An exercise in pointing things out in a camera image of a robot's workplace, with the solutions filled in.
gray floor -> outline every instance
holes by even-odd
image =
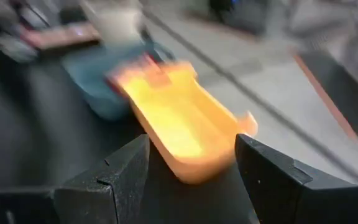
[[[347,137],[294,61],[297,43],[283,34],[283,23],[269,22],[267,36],[255,41],[184,16],[189,7],[206,13],[204,5],[205,0],[149,0],[147,10],[234,79],[216,72],[159,24],[147,20],[147,26],[158,42],[193,64],[201,85],[224,106],[237,116],[252,112],[259,123],[256,139],[357,184],[358,143]]]

